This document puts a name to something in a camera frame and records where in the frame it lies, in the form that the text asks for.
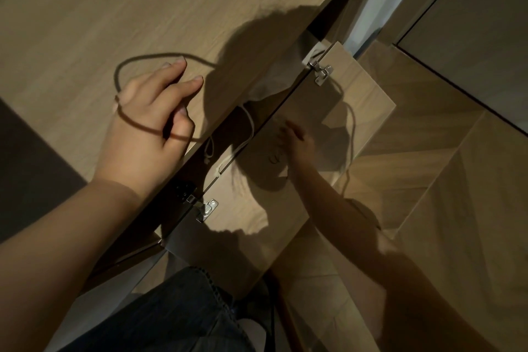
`denim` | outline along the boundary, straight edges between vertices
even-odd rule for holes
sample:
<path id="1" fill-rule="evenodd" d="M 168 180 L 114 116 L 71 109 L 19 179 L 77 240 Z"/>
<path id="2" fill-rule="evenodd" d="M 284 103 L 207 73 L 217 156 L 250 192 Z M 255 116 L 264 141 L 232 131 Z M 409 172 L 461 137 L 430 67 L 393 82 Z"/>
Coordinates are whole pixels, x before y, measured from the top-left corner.
<path id="1" fill-rule="evenodd" d="M 61 352 L 254 351 L 208 274 L 185 268 Z"/>

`fingernail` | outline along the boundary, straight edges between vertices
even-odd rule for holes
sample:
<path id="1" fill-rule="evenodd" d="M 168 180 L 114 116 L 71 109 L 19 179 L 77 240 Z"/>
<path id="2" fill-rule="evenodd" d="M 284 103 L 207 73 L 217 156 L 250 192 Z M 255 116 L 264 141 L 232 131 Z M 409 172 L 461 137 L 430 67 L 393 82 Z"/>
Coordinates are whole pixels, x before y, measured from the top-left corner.
<path id="1" fill-rule="evenodd" d="M 180 105 L 178 109 L 176 109 L 176 113 L 179 113 L 183 116 L 188 116 L 187 108 L 185 107 L 185 105 Z"/>

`hand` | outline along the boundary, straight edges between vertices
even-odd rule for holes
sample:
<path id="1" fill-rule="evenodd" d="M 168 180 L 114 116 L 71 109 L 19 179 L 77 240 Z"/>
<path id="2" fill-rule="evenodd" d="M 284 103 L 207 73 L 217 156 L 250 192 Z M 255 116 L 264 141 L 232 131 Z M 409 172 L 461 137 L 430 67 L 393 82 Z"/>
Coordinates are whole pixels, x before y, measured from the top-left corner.
<path id="1" fill-rule="evenodd" d="M 203 84 L 202 76 L 171 84 L 186 67 L 183 58 L 166 63 L 133 78 L 120 92 L 93 180 L 120 183 L 142 202 L 173 174 L 194 131 L 182 99 Z M 168 121 L 172 128 L 165 139 L 163 130 L 171 127 Z"/>
<path id="2" fill-rule="evenodd" d="M 315 142 L 299 125 L 286 120 L 286 126 L 280 130 L 279 146 L 286 153 L 290 174 L 314 165 Z"/>

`dark denim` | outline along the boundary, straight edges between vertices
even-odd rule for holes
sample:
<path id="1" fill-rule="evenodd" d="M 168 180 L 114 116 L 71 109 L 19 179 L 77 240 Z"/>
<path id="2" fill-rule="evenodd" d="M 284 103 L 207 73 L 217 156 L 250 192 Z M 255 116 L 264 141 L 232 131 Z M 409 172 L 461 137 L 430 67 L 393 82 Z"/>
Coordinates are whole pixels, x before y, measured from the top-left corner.
<path id="1" fill-rule="evenodd" d="M 186 268 L 61 352 L 254 351 L 205 271 Z"/>

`metal hinge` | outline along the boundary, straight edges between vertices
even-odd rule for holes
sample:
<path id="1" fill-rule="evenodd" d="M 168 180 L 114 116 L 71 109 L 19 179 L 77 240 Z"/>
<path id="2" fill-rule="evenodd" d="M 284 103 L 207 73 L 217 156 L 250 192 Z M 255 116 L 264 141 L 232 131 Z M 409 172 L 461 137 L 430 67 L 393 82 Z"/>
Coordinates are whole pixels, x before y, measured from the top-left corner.
<path id="1" fill-rule="evenodd" d="M 203 203 L 202 201 L 198 200 L 194 195 L 189 195 L 187 198 L 187 202 L 193 205 L 196 209 L 198 209 L 198 215 L 196 216 L 196 220 L 199 222 L 204 222 L 211 213 L 213 213 L 214 209 L 218 206 L 218 202 L 214 199 L 211 199 L 208 203 Z"/>
<path id="2" fill-rule="evenodd" d="M 327 65 L 324 68 L 321 68 L 317 59 L 312 59 L 308 62 L 310 66 L 315 71 L 315 83 L 321 86 L 328 76 L 334 72 L 334 69 L 331 65 Z"/>

